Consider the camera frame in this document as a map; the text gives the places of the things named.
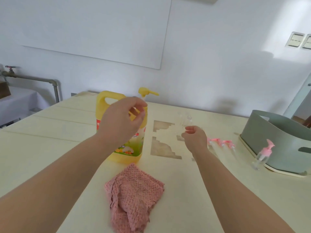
wall switch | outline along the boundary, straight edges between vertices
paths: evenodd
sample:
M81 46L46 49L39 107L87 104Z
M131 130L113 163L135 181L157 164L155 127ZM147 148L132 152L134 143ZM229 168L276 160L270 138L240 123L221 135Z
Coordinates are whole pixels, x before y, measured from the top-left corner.
M311 34L306 36L306 39L302 44L302 48L311 50Z
M300 46L302 40L304 39L304 36L305 36L304 33L292 32L292 34L290 35L290 38L288 39L286 45L298 47L298 46Z

towel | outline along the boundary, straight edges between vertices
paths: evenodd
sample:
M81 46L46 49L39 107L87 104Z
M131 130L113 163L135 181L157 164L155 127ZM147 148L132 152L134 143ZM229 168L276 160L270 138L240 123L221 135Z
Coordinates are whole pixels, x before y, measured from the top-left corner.
M134 163L105 184L111 225L116 233L143 232L153 206L164 192L164 183Z

wall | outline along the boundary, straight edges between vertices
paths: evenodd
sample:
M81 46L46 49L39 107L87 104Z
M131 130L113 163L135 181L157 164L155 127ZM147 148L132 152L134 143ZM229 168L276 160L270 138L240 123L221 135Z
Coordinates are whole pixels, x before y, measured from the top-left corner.
M249 116L253 109L283 114L311 71L311 51L284 47L292 31L311 33L311 0L218 0L214 5L172 0L160 70L23 47L0 24L0 63L21 74L61 82L71 92L111 90L147 101ZM1 15L10 10L2 1ZM52 86L35 87L53 102Z
M304 120L311 116L311 92L309 92L294 115Z

person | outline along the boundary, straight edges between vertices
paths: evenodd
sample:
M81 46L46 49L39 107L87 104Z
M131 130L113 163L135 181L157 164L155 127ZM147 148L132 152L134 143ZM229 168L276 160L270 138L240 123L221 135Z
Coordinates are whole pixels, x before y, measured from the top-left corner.
M101 163L137 132L145 116L145 106L146 102L136 97L112 104L94 136L2 196L0 232L56 232ZM136 115L133 121L129 111ZM196 160L225 233L294 232L209 152L202 129L186 127L182 137Z

sunlight on wall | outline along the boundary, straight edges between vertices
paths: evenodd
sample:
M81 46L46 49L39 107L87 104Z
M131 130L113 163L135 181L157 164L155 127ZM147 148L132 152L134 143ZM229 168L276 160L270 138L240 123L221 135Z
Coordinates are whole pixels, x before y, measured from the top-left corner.
M262 50L271 52L274 54L274 58L303 64L309 63L310 51L285 47L285 45L292 32L311 33L309 30L311 25L310 10L311 0L287 0L272 25Z

